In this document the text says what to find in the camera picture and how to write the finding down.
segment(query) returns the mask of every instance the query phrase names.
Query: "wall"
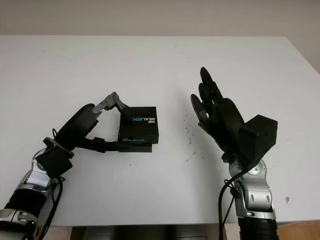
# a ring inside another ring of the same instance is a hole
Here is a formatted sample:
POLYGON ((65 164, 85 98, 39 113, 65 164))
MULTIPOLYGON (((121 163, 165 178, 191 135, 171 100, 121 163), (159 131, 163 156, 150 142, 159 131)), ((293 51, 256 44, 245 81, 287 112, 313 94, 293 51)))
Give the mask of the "wall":
POLYGON ((320 72, 318 0, 0 0, 2 35, 284 36, 320 72))

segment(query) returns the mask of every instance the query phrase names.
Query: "black box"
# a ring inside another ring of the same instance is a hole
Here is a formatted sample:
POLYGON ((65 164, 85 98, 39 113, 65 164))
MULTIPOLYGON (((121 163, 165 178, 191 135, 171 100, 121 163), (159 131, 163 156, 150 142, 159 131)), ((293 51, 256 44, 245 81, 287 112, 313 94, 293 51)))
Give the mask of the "black box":
POLYGON ((157 109, 155 106, 129 107, 129 120, 120 116, 118 142, 133 144, 157 144, 159 141, 157 109))

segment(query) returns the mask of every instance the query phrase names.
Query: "robotic hand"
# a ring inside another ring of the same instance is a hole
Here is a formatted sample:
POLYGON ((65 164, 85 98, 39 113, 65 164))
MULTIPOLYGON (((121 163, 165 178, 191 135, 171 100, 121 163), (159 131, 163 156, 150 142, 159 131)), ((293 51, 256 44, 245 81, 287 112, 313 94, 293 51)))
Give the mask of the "robotic hand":
POLYGON ((102 110, 116 107, 127 121, 132 120, 129 107, 122 103, 117 93, 108 95, 97 106, 83 106, 62 128, 54 139, 46 137, 43 142, 46 148, 38 151, 32 158, 31 170, 26 173, 15 189, 4 209, 0 210, 1 240, 32 240, 36 229, 38 216, 52 195, 53 207, 40 234, 42 240, 49 229, 59 199, 63 190, 63 173, 72 167, 70 159, 74 156, 72 150, 76 147, 105 153, 148 152, 150 143, 106 142, 102 138, 87 139, 87 134, 98 123, 97 118, 102 110), (59 192, 54 199, 54 190, 59 186, 59 192))
POLYGON ((218 199, 219 239, 223 239, 226 221, 222 218, 222 197, 226 188, 230 187, 241 239, 277 240, 276 215, 266 181, 267 167, 262 157, 276 144, 278 122, 257 115, 245 123, 236 105, 229 98, 222 97, 204 67, 200 75, 202 102, 192 94, 192 106, 199 119, 198 125, 214 138, 224 152, 222 159, 224 163, 229 163, 232 177, 226 181, 218 199))

